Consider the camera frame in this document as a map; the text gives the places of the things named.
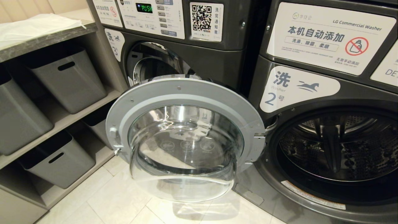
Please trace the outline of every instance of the bin handle cutout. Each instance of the bin handle cutout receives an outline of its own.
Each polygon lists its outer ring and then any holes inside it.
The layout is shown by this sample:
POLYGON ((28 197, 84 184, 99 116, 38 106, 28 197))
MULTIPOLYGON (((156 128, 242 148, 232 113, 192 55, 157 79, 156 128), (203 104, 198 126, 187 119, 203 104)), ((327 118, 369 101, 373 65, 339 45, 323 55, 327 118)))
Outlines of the bin handle cutout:
POLYGON ((63 152, 61 152, 60 154, 58 154, 56 157, 54 157, 54 158, 52 158, 50 161, 49 161, 49 163, 54 163, 55 162, 55 160, 57 160, 57 159, 59 159, 61 156, 63 156, 64 155, 64 153, 63 152))
POLYGON ((59 71, 63 71, 63 70, 65 70, 65 69, 68 69, 68 68, 73 67, 74 65, 75 65, 75 62, 71 61, 71 62, 66 63, 65 65, 59 66, 59 67, 58 67, 58 70, 59 70, 59 71))

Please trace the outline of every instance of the washer door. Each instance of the washer door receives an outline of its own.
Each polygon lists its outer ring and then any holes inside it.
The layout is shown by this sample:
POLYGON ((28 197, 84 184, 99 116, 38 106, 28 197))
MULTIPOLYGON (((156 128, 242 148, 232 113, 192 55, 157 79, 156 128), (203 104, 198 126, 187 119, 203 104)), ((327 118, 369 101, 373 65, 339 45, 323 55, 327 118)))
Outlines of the washer door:
POLYGON ((225 194, 236 172, 265 146, 256 109, 194 75, 166 75, 132 87, 110 109, 106 129, 138 185, 174 202, 225 194))

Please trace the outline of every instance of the wall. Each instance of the wall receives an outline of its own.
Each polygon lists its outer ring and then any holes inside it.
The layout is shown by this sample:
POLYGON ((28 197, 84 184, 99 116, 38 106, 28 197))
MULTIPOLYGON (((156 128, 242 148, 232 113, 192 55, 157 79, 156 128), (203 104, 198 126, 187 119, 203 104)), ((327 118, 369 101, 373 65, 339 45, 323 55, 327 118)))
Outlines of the wall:
POLYGON ((88 8, 85 0, 0 0, 0 24, 88 8))

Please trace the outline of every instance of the white tile floor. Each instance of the white tile floor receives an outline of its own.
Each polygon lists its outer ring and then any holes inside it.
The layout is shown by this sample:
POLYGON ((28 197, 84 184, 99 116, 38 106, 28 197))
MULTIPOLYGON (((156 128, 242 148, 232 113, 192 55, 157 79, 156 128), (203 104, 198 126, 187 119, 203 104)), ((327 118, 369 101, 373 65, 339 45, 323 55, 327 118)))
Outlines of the white tile floor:
POLYGON ((113 157, 36 224, 284 224, 235 192, 199 204, 151 197, 113 157))

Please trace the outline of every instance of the marble countertop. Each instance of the marble countertop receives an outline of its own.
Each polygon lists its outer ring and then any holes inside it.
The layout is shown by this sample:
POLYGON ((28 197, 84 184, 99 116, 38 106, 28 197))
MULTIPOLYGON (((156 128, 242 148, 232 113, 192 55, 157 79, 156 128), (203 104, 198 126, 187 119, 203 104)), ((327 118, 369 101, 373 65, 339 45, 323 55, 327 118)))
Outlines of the marble countertop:
POLYGON ((93 33, 98 30, 94 21, 81 21, 87 29, 84 29, 83 27, 76 27, 73 29, 62 30, 57 33, 40 36, 34 39, 30 39, 28 41, 14 43, 12 45, 0 48, 0 63, 32 52, 34 50, 47 47, 55 43, 60 43, 62 41, 66 41, 88 33, 93 33))

